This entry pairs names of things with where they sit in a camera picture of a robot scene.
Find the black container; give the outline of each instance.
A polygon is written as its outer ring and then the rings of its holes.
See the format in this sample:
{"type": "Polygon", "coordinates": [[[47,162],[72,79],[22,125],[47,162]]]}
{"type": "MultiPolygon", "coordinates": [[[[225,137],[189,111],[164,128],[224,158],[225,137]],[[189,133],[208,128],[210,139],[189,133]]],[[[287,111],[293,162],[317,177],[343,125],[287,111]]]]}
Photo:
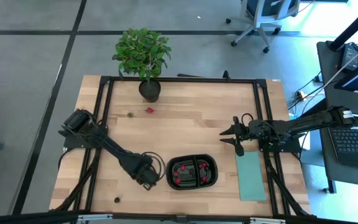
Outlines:
{"type": "Polygon", "coordinates": [[[218,167],[215,160],[207,154],[176,157],[167,164],[167,181],[175,190],[209,187],[215,184],[217,179],[218,167]],[[207,168],[200,167],[203,164],[206,164],[207,168]],[[177,178],[181,180],[179,184],[176,183],[177,178]]]}
{"type": "Polygon", "coordinates": [[[154,103],[160,96],[161,84],[154,79],[150,79],[149,81],[144,80],[139,85],[139,92],[147,102],[154,103]]]}

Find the concrete floor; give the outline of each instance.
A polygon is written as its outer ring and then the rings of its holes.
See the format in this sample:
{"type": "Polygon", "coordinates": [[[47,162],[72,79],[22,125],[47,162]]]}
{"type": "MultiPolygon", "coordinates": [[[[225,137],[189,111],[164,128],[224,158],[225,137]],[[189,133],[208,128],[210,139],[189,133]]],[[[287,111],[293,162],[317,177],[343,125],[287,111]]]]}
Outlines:
{"type": "MultiPolygon", "coordinates": [[[[80,2],[0,0],[0,29],[71,30],[80,2]]],[[[241,30],[241,24],[224,23],[226,17],[238,15],[238,10],[238,0],[93,0],[86,4],[79,30],[241,30]]],[[[265,46],[256,35],[247,36],[236,48],[229,44],[235,38],[231,35],[169,35],[172,60],[162,76],[184,73],[221,77],[228,70],[233,78],[281,79],[289,100],[319,72],[316,43],[340,34],[357,12],[355,1],[315,2],[297,17],[281,22],[282,31],[295,31],[297,35],[288,37],[283,32],[269,36],[268,54],[262,53],[265,46]],[[336,19],[326,23],[332,16],[328,12],[333,11],[339,12],[336,19]]],[[[57,131],[74,109],[83,75],[117,75],[117,63],[111,56],[118,38],[76,36],[24,212],[47,211],[62,153],[63,138],[57,131]]],[[[358,42],[358,33],[352,40],[358,42]]],[[[0,141],[6,144],[0,151],[0,215],[11,207],[67,42],[67,35],[0,35],[0,141]]],[[[317,86],[310,84],[304,92],[317,86]]],[[[358,222],[358,185],[338,183],[338,194],[326,195],[320,191],[327,186],[324,168],[304,165],[303,170],[313,214],[358,222]]]]}

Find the green towel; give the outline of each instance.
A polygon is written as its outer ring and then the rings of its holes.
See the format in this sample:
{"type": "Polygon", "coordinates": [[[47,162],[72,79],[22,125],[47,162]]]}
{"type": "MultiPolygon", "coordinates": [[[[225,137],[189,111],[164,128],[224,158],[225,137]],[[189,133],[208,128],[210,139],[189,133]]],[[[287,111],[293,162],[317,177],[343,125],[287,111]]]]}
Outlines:
{"type": "Polygon", "coordinates": [[[259,151],[245,152],[236,155],[237,172],[239,174],[240,199],[266,200],[264,182],[260,171],[259,151]]]}

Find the green leaves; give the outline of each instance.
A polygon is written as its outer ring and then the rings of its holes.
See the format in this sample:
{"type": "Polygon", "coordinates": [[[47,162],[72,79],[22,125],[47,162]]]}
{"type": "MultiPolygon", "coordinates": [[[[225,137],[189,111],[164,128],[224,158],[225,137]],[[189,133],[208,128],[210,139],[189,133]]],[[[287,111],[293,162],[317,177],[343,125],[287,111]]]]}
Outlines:
{"type": "Polygon", "coordinates": [[[164,55],[170,59],[169,52],[172,51],[166,46],[168,37],[159,37],[159,35],[146,28],[124,31],[116,44],[117,54],[112,56],[113,60],[121,61],[118,69],[123,69],[128,74],[138,74],[140,79],[150,80],[152,77],[158,77],[161,74],[162,64],[167,68],[164,55]]]}

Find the black desk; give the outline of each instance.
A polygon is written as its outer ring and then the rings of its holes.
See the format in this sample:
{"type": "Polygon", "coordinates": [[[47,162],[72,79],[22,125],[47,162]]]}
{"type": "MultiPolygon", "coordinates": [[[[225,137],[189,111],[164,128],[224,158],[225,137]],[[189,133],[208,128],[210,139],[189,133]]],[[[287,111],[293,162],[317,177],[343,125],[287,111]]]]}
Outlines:
{"type": "MultiPolygon", "coordinates": [[[[323,76],[324,84],[338,71],[337,64],[341,56],[340,52],[333,52],[328,49],[325,42],[317,43],[317,52],[323,76]]],[[[345,74],[340,73],[335,80],[342,78],[345,74]]],[[[304,116],[325,110],[330,106],[345,106],[358,114],[358,94],[337,90],[334,85],[328,85],[325,89],[325,99],[308,110],[304,116]]],[[[335,185],[332,180],[358,184],[358,168],[340,165],[335,156],[334,148],[329,137],[328,129],[320,130],[321,144],[323,147],[324,164],[329,182],[329,191],[335,193],[335,185]]]]}

